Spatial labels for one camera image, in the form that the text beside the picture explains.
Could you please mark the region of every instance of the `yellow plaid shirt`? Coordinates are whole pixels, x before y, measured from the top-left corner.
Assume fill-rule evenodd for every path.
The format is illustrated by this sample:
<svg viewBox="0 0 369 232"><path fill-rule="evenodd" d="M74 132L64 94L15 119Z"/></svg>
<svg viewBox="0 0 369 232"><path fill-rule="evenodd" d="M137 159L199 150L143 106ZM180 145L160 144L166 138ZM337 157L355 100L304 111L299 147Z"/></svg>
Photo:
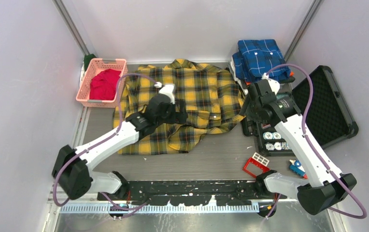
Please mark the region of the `yellow plaid shirt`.
<svg viewBox="0 0 369 232"><path fill-rule="evenodd" d="M140 66L136 73L148 75L163 84L175 84L175 98L185 101L188 118L184 125L162 124L153 134L119 150L119 154L186 153L205 134L230 131L243 119L239 115L243 99L238 85L227 70L177 59L164 68ZM137 76L128 77L125 84L121 110L126 118L141 110L156 95L157 89L149 80ZM118 110L116 108L114 114L114 127L119 124Z"/></svg>

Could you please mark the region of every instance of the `case lid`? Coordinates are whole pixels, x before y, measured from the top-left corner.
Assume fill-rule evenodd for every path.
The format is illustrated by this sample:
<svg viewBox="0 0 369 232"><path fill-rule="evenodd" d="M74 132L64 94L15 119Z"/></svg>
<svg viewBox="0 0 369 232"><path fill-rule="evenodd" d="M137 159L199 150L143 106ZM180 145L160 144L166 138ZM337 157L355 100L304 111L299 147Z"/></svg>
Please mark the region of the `case lid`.
<svg viewBox="0 0 369 232"><path fill-rule="evenodd" d="M306 123L317 142L326 148L342 139L354 137L358 133L358 126L340 93L332 70L328 66L318 66L310 77L314 96ZM292 95L304 112L310 95L308 80L296 86Z"/></svg>

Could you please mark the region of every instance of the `green object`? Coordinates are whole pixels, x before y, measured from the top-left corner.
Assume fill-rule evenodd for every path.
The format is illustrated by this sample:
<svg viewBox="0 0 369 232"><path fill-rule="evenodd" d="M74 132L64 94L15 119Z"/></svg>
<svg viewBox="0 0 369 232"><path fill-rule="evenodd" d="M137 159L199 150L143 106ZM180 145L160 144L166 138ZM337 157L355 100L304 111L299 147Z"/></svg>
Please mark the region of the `green object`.
<svg viewBox="0 0 369 232"><path fill-rule="evenodd" d="M85 71L88 69L89 63L93 58L96 58L94 54L89 54L84 57L84 69Z"/></svg>

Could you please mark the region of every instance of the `white wall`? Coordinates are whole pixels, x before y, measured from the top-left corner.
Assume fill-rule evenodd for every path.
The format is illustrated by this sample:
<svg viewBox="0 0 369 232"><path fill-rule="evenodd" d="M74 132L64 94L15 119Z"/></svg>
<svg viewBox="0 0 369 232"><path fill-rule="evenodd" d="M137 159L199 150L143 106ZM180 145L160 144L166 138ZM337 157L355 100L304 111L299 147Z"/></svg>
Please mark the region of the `white wall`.
<svg viewBox="0 0 369 232"><path fill-rule="evenodd" d="M324 1L290 61L309 72L320 64L333 70L359 134L326 152L345 173L357 178L354 193L369 213L369 1ZM360 214L350 197L341 206ZM348 231L369 231L369 216L343 218Z"/></svg>
<svg viewBox="0 0 369 232"><path fill-rule="evenodd" d="M240 39L276 39L286 52L311 0L65 0L101 58L228 60Z"/></svg>
<svg viewBox="0 0 369 232"><path fill-rule="evenodd" d="M0 1L0 232L41 230L82 58L52 1Z"/></svg>

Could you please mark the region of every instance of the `black case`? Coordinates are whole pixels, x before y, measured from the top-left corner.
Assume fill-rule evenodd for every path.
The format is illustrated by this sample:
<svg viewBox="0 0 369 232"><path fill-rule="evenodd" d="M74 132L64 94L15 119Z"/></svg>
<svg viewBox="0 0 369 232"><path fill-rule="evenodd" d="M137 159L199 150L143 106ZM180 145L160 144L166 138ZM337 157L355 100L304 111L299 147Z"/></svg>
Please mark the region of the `black case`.
<svg viewBox="0 0 369 232"><path fill-rule="evenodd" d="M339 141L349 139L358 134L358 125L354 121L341 91L335 82L332 70L328 66L318 66L310 74L314 87L314 96L307 116L307 126L311 133L325 149ZM305 79L292 90L292 96L301 112L304 113L310 95L310 86ZM293 156L288 150L268 151L264 140L264 132L274 132L274 128L262 129L261 124L242 121L243 133L246 136L255 135L258 141L258 150L264 156Z"/></svg>

